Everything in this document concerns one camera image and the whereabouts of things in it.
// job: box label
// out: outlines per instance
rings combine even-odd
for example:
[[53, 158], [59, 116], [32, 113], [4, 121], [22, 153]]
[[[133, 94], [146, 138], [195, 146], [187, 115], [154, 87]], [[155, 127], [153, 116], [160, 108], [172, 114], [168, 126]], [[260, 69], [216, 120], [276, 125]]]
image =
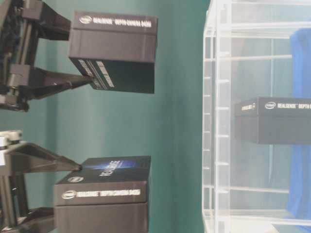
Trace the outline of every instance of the box label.
[[152, 28], [152, 22], [150, 20], [138, 20], [138, 19], [125, 19], [125, 18], [112, 18], [112, 17], [91, 17], [81, 16], [79, 21], [83, 24], [105, 24], [115, 26], [127, 26], [127, 27], [139, 27], [139, 28]]

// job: green wall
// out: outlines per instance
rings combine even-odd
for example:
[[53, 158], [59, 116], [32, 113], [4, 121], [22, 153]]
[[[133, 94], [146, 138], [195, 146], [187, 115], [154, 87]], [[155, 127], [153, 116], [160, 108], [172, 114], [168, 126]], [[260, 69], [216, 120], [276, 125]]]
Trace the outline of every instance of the green wall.
[[[152, 156], [151, 233], [203, 232], [201, 218], [202, 37], [208, 0], [53, 0], [73, 11], [159, 17], [155, 94], [90, 86], [30, 102], [28, 113], [0, 111], [0, 130], [81, 163], [89, 157]], [[41, 40], [36, 66], [78, 74], [68, 42]], [[52, 206], [64, 173], [29, 174], [31, 207]]]

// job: white sticker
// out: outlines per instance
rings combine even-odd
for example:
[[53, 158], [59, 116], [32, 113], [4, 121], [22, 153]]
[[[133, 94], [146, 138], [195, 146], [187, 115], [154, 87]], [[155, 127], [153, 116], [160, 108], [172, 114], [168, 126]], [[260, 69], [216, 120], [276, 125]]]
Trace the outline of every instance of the white sticker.
[[5, 165], [4, 151], [0, 151], [0, 166]]

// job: metal bracket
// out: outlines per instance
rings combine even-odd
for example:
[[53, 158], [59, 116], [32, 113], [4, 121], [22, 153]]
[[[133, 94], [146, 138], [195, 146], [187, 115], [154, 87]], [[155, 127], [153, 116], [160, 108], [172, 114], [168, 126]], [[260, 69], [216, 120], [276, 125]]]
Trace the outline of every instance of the metal bracket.
[[21, 136], [21, 131], [0, 132], [1, 232], [47, 233], [55, 229], [53, 209], [29, 210], [24, 173], [78, 171], [81, 165], [35, 144], [21, 142]]

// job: realsense logo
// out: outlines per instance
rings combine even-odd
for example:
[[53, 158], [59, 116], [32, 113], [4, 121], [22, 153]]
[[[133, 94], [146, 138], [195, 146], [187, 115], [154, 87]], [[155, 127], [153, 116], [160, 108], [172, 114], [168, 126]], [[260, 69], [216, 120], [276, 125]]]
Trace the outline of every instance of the realsense logo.
[[80, 17], [80, 22], [83, 24], [90, 24], [92, 22], [91, 16], [82, 16]]
[[113, 171], [118, 167], [121, 161], [111, 161], [109, 165], [101, 172], [99, 176], [111, 176]]
[[266, 109], [274, 109], [276, 107], [276, 103], [275, 102], [268, 102], [265, 105]]

